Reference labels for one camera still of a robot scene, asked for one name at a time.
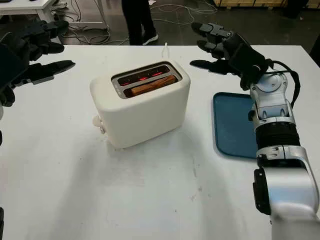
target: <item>wooden pallet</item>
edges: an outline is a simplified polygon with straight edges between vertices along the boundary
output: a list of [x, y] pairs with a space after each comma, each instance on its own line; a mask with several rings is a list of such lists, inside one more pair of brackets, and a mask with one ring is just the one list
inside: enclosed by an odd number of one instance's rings
[[[287, 0], [214, 0], [218, 7], [285, 7]], [[308, 9], [320, 9], [320, 0], [309, 0]]]

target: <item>person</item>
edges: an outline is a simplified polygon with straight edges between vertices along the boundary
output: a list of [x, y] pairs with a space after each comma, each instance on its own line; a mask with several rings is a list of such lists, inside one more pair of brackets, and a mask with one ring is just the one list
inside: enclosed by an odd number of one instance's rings
[[122, 11], [129, 32], [130, 45], [147, 45], [158, 39], [148, 0], [122, 0]]

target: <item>black pants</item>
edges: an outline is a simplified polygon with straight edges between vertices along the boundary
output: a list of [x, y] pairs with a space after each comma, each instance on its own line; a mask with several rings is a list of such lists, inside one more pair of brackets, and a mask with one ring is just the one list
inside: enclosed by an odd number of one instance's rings
[[142, 45], [141, 24], [146, 35], [155, 34], [148, 0], [122, 0], [122, 11], [129, 31], [130, 45]]

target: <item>blue tray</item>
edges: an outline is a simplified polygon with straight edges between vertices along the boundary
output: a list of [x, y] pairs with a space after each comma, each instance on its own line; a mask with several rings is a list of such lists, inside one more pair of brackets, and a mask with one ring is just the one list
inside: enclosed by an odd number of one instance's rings
[[215, 144], [226, 155], [256, 158], [254, 124], [248, 120], [250, 95], [218, 92], [213, 96]]

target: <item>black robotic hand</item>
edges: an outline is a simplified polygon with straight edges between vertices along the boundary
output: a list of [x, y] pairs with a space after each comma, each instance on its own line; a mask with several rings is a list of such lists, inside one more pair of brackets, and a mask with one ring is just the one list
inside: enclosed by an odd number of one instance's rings
[[55, 74], [72, 68], [71, 60], [53, 62], [47, 65], [30, 64], [43, 54], [56, 54], [64, 51], [64, 46], [51, 39], [66, 33], [67, 21], [34, 22], [18, 32], [8, 32], [0, 39], [0, 120], [3, 107], [11, 107], [15, 102], [15, 87], [52, 80]]
[[218, 74], [237, 75], [241, 78], [240, 86], [243, 90], [248, 90], [251, 83], [257, 83], [266, 73], [270, 61], [255, 51], [238, 33], [227, 31], [214, 23], [194, 22], [191, 27], [194, 32], [207, 38], [197, 41], [198, 47], [217, 59], [214, 62], [193, 60], [191, 65]]

